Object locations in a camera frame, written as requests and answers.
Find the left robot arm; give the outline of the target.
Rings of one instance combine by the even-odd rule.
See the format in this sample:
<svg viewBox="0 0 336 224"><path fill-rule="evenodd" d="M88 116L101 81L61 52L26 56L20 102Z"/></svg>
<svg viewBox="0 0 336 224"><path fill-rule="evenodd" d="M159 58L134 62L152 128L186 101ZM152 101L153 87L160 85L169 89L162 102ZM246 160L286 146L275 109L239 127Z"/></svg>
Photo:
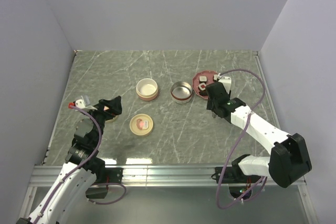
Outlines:
<svg viewBox="0 0 336 224"><path fill-rule="evenodd" d="M91 186L102 187L106 193L109 185L121 184L122 169L110 172L105 161L97 157L106 121L122 113L121 96L100 99L95 105L81 96L68 108L85 118L76 125L71 148L50 190L35 210L17 223L65 223L71 209Z"/></svg>

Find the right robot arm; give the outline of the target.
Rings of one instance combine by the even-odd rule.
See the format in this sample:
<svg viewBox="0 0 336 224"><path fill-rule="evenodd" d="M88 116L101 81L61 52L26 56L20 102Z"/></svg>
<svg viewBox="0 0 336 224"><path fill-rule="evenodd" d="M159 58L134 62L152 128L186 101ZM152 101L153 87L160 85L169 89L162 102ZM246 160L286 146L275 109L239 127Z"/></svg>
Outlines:
<svg viewBox="0 0 336 224"><path fill-rule="evenodd" d="M231 99L220 82L206 87L207 109L230 124L245 130L263 146L268 157L242 155L232 161L229 176L243 182L249 176L271 177L282 188L312 170L312 164L304 138L295 133L284 132L262 117L239 98Z"/></svg>

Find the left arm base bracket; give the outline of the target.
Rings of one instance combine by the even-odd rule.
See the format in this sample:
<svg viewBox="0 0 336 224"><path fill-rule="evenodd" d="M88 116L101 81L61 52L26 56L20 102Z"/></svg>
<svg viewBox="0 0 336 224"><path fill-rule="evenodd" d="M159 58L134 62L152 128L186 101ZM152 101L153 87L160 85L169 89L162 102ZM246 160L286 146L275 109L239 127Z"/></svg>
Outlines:
<svg viewBox="0 0 336 224"><path fill-rule="evenodd" d="M123 168L107 167L103 175L98 177L93 185L87 189L86 197L91 200L105 199L110 186L119 187L122 182Z"/></svg>

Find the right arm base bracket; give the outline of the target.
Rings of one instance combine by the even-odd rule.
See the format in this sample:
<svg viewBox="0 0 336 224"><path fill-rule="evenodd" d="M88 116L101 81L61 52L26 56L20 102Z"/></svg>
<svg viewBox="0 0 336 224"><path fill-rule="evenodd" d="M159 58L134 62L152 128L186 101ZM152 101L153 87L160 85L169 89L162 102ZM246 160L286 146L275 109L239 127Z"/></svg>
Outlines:
<svg viewBox="0 0 336 224"><path fill-rule="evenodd" d="M244 175L238 166L243 158L248 157L249 154L244 154L239 158L232 161L231 166L227 166L224 172L222 184L251 184L257 182L261 176L257 175Z"/></svg>

